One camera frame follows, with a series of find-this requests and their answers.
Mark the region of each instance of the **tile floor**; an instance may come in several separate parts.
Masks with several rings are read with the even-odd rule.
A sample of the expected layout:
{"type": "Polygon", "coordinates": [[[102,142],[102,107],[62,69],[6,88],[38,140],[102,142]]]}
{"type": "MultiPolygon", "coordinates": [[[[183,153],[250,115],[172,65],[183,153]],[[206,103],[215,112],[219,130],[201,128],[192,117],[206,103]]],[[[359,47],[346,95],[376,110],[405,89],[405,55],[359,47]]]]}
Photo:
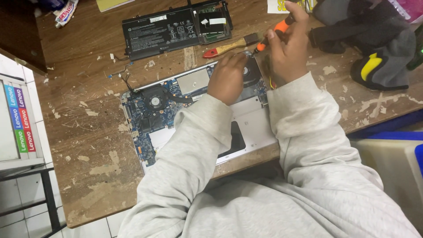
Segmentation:
{"type": "MultiPolygon", "coordinates": [[[[25,78],[30,91],[36,126],[41,140],[41,149],[46,163],[45,167],[52,167],[52,157],[40,103],[38,100],[33,99],[38,99],[38,95],[32,71],[0,55],[0,72],[25,78]]],[[[66,220],[56,174],[54,171],[50,171],[49,174],[59,219],[61,223],[64,223],[66,220]]],[[[44,199],[40,174],[0,182],[0,212],[10,210],[24,203],[32,203],[44,199]]],[[[118,235],[119,227],[125,214],[126,212],[118,213],[75,229],[66,227],[52,236],[52,238],[113,238],[118,235]]],[[[46,204],[0,217],[0,238],[40,238],[49,232],[51,232],[51,225],[46,204]]]]}

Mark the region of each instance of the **blue circuit board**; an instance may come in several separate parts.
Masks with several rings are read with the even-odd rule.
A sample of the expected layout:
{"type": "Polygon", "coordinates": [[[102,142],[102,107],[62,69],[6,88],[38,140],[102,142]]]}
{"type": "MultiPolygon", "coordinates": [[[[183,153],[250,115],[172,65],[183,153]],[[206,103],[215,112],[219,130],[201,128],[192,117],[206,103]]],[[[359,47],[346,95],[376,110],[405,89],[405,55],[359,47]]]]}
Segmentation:
{"type": "MultiPolygon", "coordinates": [[[[209,77],[211,77],[213,69],[214,65],[208,66],[206,68],[209,77]]],[[[207,87],[205,87],[193,91],[189,94],[182,95],[177,79],[178,78],[175,78],[162,83],[162,86],[165,87],[171,94],[176,97],[190,98],[202,95],[207,92],[207,87]]],[[[256,84],[244,88],[237,102],[243,101],[254,96],[258,96],[262,106],[265,107],[268,104],[266,92],[267,87],[260,74],[260,80],[258,80],[256,84]]],[[[155,151],[153,148],[149,133],[161,130],[163,128],[173,128],[173,121],[176,113],[182,108],[189,107],[190,105],[195,103],[181,103],[168,100],[165,102],[166,105],[163,110],[161,110],[160,112],[154,112],[146,107],[142,98],[142,94],[134,94],[129,91],[122,95],[121,101],[124,107],[126,119],[128,120],[129,129],[134,141],[135,150],[138,154],[140,162],[145,161],[145,166],[147,167],[152,166],[156,162],[155,156],[157,153],[157,151],[155,151]],[[137,123],[141,118],[155,118],[153,119],[153,121],[150,121],[151,127],[148,131],[146,131],[145,128],[141,128],[142,126],[137,123]]]]}

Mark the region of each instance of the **screwdriver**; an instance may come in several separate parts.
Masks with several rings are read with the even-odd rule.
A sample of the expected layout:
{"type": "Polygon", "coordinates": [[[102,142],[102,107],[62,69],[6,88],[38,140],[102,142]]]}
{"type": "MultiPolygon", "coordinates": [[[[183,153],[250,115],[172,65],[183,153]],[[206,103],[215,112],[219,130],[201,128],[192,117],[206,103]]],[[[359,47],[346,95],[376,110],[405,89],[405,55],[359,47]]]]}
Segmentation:
{"type": "MultiPolygon", "coordinates": [[[[299,2],[299,0],[290,0],[290,2],[296,3],[296,2],[299,2]]],[[[273,28],[273,31],[276,33],[276,35],[280,37],[294,22],[295,22],[294,16],[292,15],[292,13],[289,13],[287,18],[285,18],[280,23],[276,24],[275,28],[273,28]]],[[[257,47],[254,49],[254,53],[257,54],[258,52],[263,51],[268,45],[269,45],[269,40],[267,39],[267,37],[265,37],[264,40],[261,41],[257,45],[257,47]]]]}

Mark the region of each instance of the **black battery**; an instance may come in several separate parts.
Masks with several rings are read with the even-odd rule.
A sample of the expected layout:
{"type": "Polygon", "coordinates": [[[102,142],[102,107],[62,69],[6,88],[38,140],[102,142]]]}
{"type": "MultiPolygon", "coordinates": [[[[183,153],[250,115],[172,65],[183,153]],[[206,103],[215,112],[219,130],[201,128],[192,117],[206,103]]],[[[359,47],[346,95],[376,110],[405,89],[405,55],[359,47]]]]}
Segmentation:
{"type": "Polygon", "coordinates": [[[210,0],[123,20],[125,51],[129,59],[135,61],[200,44],[191,9],[216,3],[223,3],[228,11],[225,1],[210,0]]]}

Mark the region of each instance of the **purple plastic bag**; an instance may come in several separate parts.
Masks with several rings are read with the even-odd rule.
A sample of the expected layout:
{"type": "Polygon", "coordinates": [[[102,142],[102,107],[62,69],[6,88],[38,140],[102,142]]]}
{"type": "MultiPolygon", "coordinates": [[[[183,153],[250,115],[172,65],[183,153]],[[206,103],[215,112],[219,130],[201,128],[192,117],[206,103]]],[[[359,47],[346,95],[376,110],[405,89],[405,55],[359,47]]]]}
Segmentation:
{"type": "Polygon", "coordinates": [[[410,23],[423,22],[422,0],[388,0],[397,11],[410,23]]]}

